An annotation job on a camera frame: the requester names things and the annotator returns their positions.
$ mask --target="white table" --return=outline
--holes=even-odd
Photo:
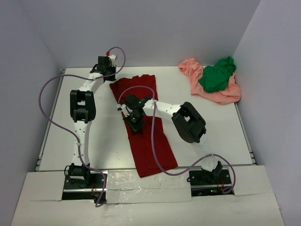
[[[90,68],[66,69],[66,74],[88,76]],[[156,75],[160,101],[174,104],[191,102],[206,121],[208,142],[214,153],[226,158],[233,165],[252,164],[243,130],[234,104],[221,106],[199,96],[190,95],[188,78],[177,67],[125,67],[119,78],[135,75]],[[70,91],[78,89],[83,80],[65,77],[59,90],[53,120],[71,130]],[[134,169],[127,132],[116,100],[105,82],[95,94],[96,118],[89,137],[89,158],[92,167],[108,169]],[[173,150],[179,167],[190,166],[205,153],[196,152],[184,142],[171,121],[163,120],[164,133]],[[43,148],[40,171],[63,170],[72,160],[74,137],[62,129],[50,125]]]
[[[100,208],[92,200],[62,201],[62,172],[28,173],[12,226],[284,226],[264,166],[234,168],[236,195]]]

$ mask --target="cable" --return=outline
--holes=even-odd
[[[112,47],[111,49],[109,49],[108,52],[110,52],[111,50],[113,50],[113,49],[115,49],[115,48],[120,49],[120,50],[122,51],[122,53],[123,53],[123,56],[124,56],[124,60],[123,60],[123,64],[122,64],[121,68],[120,68],[117,72],[115,72],[115,73],[113,73],[113,74],[99,76],[99,77],[97,77],[96,79],[100,79],[100,78],[105,78],[105,77],[113,76],[113,75],[119,73],[119,72],[123,69],[123,67],[124,67],[124,65],[125,65],[125,63],[126,63],[126,54],[125,54],[125,52],[123,51],[122,48],[117,47],[117,46]],[[44,115],[44,117],[45,117],[50,123],[52,123],[52,124],[56,125],[57,127],[59,127],[59,128],[65,130],[65,131],[71,133],[72,135],[74,135],[75,138],[76,138],[76,140],[77,140],[77,143],[80,144],[79,137],[78,137],[74,132],[72,132],[71,130],[65,128],[64,126],[61,126],[61,125],[57,124],[56,122],[54,122],[54,121],[53,121],[53,120],[52,120],[52,119],[44,112],[44,109],[43,109],[42,104],[41,104],[41,96],[42,96],[42,93],[43,93],[45,87],[46,87],[51,81],[53,81],[53,80],[55,80],[55,79],[62,78],[62,77],[74,77],[74,78],[84,79],[84,80],[88,80],[88,81],[93,81],[93,79],[88,79],[88,78],[81,77],[81,76],[74,75],[74,74],[62,74],[62,75],[58,75],[58,76],[56,76],[56,77],[51,78],[51,79],[49,79],[47,82],[45,82],[45,84],[42,86],[42,88],[41,88],[41,90],[40,90],[40,93],[39,93],[39,108],[40,108],[42,114]],[[103,189],[102,189],[100,195],[98,196],[97,202],[96,202],[96,204],[95,204],[95,207],[100,207],[100,206],[102,206],[102,205],[104,205],[104,204],[106,203],[106,202],[103,202],[102,204],[99,204],[100,199],[101,199],[101,197],[102,197],[102,195],[103,195],[105,186],[106,186],[106,176],[105,176],[105,174],[104,174],[101,170],[92,168],[92,167],[90,167],[90,166],[88,166],[88,165],[85,164],[85,162],[83,161],[83,159],[82,159],[82,157],[81,157],[80,146],[78,146],[78,153],[79,153],[79,159],[80,159],[81,163],[83,164],[83,166],[85,166],[85,167],[86,167],[87,169],[89,169],[89,170],[97,171],[97,172],[101,173],[102,176],[103,176],[103,179],[104,179]]]
[[[153,98],[153,100],[155,100],[155,91],[154,91],[152,88],[147,87],[147,86],[132,86],[132,87],[130,87],[130,88],[127,88],[126,90],[124,90],[124,91],[121,93],[121,95],[120,95],[120,97],[119,97],[119,99],[118,99],[118,104],[120,103],[121,97],[124,95],[124,93],[127,92],[127,91],[130,90],[130,89],[133,89],[133,88],[146,88],[146,89],[149,89],[150,91],[152,91],[152,98]],[[155,158],[155,162],[156,162],[157,166],[159,167],[159,169],[160,169],[163,173],[165,173],[165,174],[167,174],[167,175],[170,175],[170,176],[178,176],[178,175],[181,175],[181,174],[183,174],[183,173],[189,171],[192,167],[194,167],[196,164],[198,164],[200,161],[202,161],[202,160],[205,159],[205,158],[208,158],[208,157],[210,157],[210,156],[216,156],[216,157],[219,157],[219,158],[221,158],[222,160],[224,160],[224,161],[229,165],[229,167],[231,168],[231,170],[232,170],[232,172],[233,172],[233,184],[232,184],[232,186],[231,186],[230,188],[226,188],[226,189],[223,190],[223,194],[228,194],[228,193],[230,193],[230,192],[233,190],[233,188],[234,188],[234,186],[235,186],[235,183],[236,183],[236,175],[235,175],[235,171],[234,171],[232,165],[231,165],[226,159],[224,159],[223,157],[221,157],[221,156],[218,155],[218,154],[207,154],[207,155],[205,155],[205,156],[199,158],[199,159],[198,159],[197,161],[195,161],[191,166],[189,166],[187,169],[185,169],[185,170],[183,170],[183,171],[181,171],[181,172],[179,172],[179,173],[169,173],[169,172],[167,172],[165,169],[163,169],[163,167],[161,166],[161,164],[160,164],[160,162],[159,162],[159,160],[158,160],[158,158],[157,158],[156,151],[155,151],[155,143],[154,143],[154,128],[155,128],[156,109],[157,109],[157,105],[156,105],[156,101],[154,101],[154,112],[153,112],[153,116],[152,116],[151,133],[150,133],[150,134],[151,134],[151,148],[152,148],[152,153],[153,153],[154,158]]]

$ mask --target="red cloth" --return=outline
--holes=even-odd
[[[156,91],[156,79],[154,75],[144,74],[141,77],[135,76],[131,79],[122,78],[117,82],[110,84],[113,95],[118,101],[121,93],[132,86],[148,86],[155,91],[155,99],[158,100]],[[152,97],[152,92],[146,88],[133,88],[127,91],[121,98],[120,104],[129,95],[134,94],[137,98],[142,99],[146,96]],[[135,166],[139,176],[146,177],[160,173],[151,149],[151,121],[152,117],[144,117],[142,129],[135,135],[132,134],[130,127],[125,123],[127,128],[128,140],[130,142]],[[173,151],[171,150],[168,140],[163,132],[162,120],[155,119],[154,141],[157,158],[165,170],[170,170],[178,166]]]

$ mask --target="pink cloth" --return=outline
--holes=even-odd
[[[225,90],[207,93],[198,82],[203,76],[204,67],[200,65],[195,58],[184,60],[180,63],[179,69],[189,78],[191,95],[200,95],[207,100],[217,102],[221,105],[237,102],[241,98],[240,88],[235,84],[235,73],[229,78],[229,83]]]

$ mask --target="crumpled clothing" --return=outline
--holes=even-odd
[[[235,69],[236,66],[232,57],[221,59],[214,66],[205,67],[199,83],[207,93],[223,91]]]
[[[182,63],[180,63],[179,69],[189,78],[191,95],[199,95],[207,100],[219,103],[221,105],[237,102],[241,98],[240,87],[235,84],[235,73],[230,76],[229,83],[224,91],[207,93],[198,82],[198,80],[200,80],[203,76],[204,67],[200,65],[196,59],[191,58],[184,60]]]

